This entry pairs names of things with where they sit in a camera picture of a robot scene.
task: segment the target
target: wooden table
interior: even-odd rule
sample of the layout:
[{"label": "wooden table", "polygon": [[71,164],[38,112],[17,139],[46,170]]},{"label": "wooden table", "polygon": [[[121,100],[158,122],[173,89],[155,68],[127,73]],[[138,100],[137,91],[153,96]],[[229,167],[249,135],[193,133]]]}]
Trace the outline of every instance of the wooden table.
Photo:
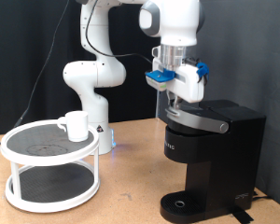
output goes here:
[{"label": "wooden table", "polygon": [[[12,207],[4,193],[10,163],[0,153],[0,223],[168,223],[160,215],[160,200],[167,193],[184,189],[187,165],[164,156],[166,124],[144,119],[110,126],[115,130],[117,146],[100,156],[101,187],[88,202],[68,211],[34,214]],[[92,157],[85,161],[91,163]],[[247,213],[255,219],[254,224],[280,224],[280,205],[273,200],[255,201]],[[239,224],[232,215],[200,223]]]}]

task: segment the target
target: black coffee maker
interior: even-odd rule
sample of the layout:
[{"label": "black coffee maker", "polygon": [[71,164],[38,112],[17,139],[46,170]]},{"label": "black coffee maker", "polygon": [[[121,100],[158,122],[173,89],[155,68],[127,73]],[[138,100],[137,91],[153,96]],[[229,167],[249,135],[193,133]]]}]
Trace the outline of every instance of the black coffee maker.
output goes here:
[{"label": "black coffee maker", "polygon": [[254,194],[265,116],[225,100],[200,102],[198,109],[170,106],[167,115],[164,153],[188,168],[185,190],[161,199],[161,215],[194,223],[245,213]]}]

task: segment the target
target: sticker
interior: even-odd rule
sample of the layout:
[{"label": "sticker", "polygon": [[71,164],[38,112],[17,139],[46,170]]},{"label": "sticker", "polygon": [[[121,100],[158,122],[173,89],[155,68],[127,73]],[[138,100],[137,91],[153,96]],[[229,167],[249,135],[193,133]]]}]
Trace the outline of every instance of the sticker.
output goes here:
[{"label": "sticker", "polygon": [[103,128],[101,127],[101,125],[99,125],[99,126],[97,127],[96,131],[97,131],[98,133],[102,133],[104,130],[103,130]]}]

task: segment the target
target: white mug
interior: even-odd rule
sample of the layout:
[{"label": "white mug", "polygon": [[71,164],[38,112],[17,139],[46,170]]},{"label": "white mug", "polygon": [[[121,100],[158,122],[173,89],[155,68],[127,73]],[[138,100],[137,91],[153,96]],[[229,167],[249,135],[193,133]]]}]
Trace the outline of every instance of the white mug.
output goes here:
[{"label": "white mug", "polygon": [[57,126],[66,129],[61,124],[66,124],[68,139],[72,142],[82,142],[88,139],[88,113],[86,111],[72,111],[65,117],[58,118]]}]

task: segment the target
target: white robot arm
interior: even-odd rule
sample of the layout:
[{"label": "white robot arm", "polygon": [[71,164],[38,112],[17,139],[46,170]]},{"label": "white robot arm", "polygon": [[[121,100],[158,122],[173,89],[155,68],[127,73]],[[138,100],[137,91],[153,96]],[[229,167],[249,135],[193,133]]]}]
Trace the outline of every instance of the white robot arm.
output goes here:
[{"label": "white robot arm", "polygon": [[150,0],[143,4],[139,16],[147,35],[161,37],[161,45],[152,50],[153,72],[147,74],[147,83],[189,103],[200,102],[204,92],[198,68],[185,61],[193,57],[196,33],[203,24],[200,8],[197,0]]},{"label": "white robot arm", "polygon": [[94,50],[93,46],[105,54],[112,55],[109,44],[108,11],[121,5],[117,0],[98,1],[88,21],[95,3],[94,0],[78,1],[84,3],[81,9],[80,32],[82,47],[95,54],[96,61],[73,62],[63,70],[65,83],[78,94],[82,109],[89,113],[89,124],[97,129],[100,135],[100,154],[106,154],[114,146],[113,131],[108,126],[108,101],[94,92],[94,88],[115,87],[121,85],[126,78],[124,66],[115,58],[107,57]]},{"label": "white robot arm", "polygon": [[191,56],[191,47],[197,42],[199,0],[77,1],[83,4],[80,18],[81,45],[95,54],[97,60],[69,63],[63,70],[63,78],[77,92],[82,109],[89,113],[89,124],[99,132],[100,154],[109,152],[115,144],[112,141],[112,130],[108,126],[108,102],[96,94],[94,88],[121,85],[126,77],[124,66],[115,57],[109,57],[113,55],[108,33],[110,8],[120,6],[121,3],[143,4],[139,14],[141,29],[147,35],[161,37],[161,45],[152,50],[155,58],[153,72],[147,74],[148,84],[159,91],[167,90],[168,95],[172,93],[176,99],[180,97],[188,102],[202,100],[204,84],[203,81],[198,82],[198,69],[185,64],[185,58]]}]

